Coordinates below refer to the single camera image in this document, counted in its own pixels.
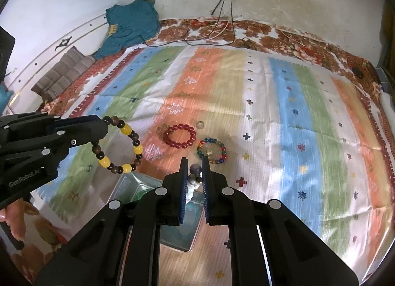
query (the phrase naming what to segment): silver screw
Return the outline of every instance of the silver screw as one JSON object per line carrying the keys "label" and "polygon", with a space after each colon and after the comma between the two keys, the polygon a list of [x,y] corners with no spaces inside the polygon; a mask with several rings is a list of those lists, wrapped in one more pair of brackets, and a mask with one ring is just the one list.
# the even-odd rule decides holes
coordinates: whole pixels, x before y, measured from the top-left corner
{"label": "silver screw", "polygon": [[118,200],[112,200],[109,204],[108,207],[111,210],[115,210],[118,209],[121,206],[121,203]]}
{"label": "silver screw", "polygon": [[233,188],[225,187],[225,188],[222,190],[222,193],[223,193],[224,195],[226,195],[226,196],[231,196],[231,195],[233,195],[233,194],[235,193],[235,191],[233,190]]}
{"label": "silver screw", "polygon": [[41,151],[41,154],[43,156],[46,156],[47,154],[50,154],[50,153],[51,153],[51,150],[49,150],[49,149],[44,149],[43,151]]}
{"label": "silver screw", "polygon": [[167,189],[164,187],[159,187],[157,190],[155,190],[155,193],[158,196],[164,196],[165,194],[167,194]]}
{"label": "silver screw", "polygon": [[281,202],[278,200],[271,200],[269,202],[269,206],[273,209],[280,209],[281,208]]}

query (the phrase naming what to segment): beaded bracelet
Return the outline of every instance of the beaded bracelet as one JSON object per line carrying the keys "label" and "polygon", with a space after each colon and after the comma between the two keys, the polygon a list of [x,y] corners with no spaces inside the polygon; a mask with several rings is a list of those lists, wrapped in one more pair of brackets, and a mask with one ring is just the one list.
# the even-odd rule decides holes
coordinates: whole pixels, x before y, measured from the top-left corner
{"label": "beaded bracelet", "polygon": [[103,121],[107,125],[117,126],[124,135],[127,135],[129,138],[133,140],[134,153],[136,154],[136,160],[132,164],[123,164],[122,166],[115,166],[111,160],[104,155],[104,152],[101,150],[99,143],[96,141],[92,143],[92,152],[96,154],[96,158],[99,160],[99,164],[103,168],[107,168],[112,173],[130,173],[136,170],[136,166],[141,163],[140,159],[143,157],[143,146],[140,144],[139,135],[133,131],[130,125],[126,124],[124,120],[118,118],[117,116],[113,116],[110,118],[109,116],[105,116]]}
{"label": "beaded bracelet", "polygon": [[[209,162],[210,162],[210,163],[215,163],[215,164],[224,163],[225,160],[226,160],[226,148],[225,148],[225,145],[224,145],[221,141],[218,141],[217,139],[213,139],[213,138],[206,138],[206,139],[204,139],[204,140],[200,140],[199,145],[198,145],[197,148],[196,148],[196,150],[197,150],[197,155],[199,156],[199,158],[203,159],[203,157],[204,157],[204,153],[202,152],[201,148],[203,147],[203,145],[204,145],[206,142],[209,142],[209,143],[216,143],[216,144],[218,144],[218,145],[220,146],[220,148],[221,148],[221,158],[216,159],[216,160],[214,160],[214,159],[209,159]],[[212,153],[213,153],[213,152],[210,151],[209,153],[207,153],[207,156],[210,157]]]}
{"label": "beaded bracelet", "polygon": [[[174,131],[177,130],[187,130],[190,133],[189,140],[187,142],[175,142],[169,138],[169,134],[171,134]],[[186,149],[189,146],[192,146],[194,142],[196,141],[196,131],[194,130],[193,127],[190,127],[188,124],[175,124],[172,127],[168,127],[167,130],[163,134],[163,140],[165,141],[165,144],[168,146],[171,146],[172,148],[183,148]]]}

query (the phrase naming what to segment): brown bead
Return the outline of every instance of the brown bead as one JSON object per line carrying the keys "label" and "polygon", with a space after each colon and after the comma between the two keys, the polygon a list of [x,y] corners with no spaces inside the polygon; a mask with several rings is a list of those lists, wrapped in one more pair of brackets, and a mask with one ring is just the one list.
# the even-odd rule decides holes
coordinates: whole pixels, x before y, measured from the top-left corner
{"label": "brown bead", "polygon": [[117,126],[119,123],[119,118],[117,116],[113,116],[111,118],[111,124]]}
{"label": "brown bead", "polygon": [[99,145],[97,146],[92,146],[92,152],[94,154],[98,154],[101,151],[101,147]]}

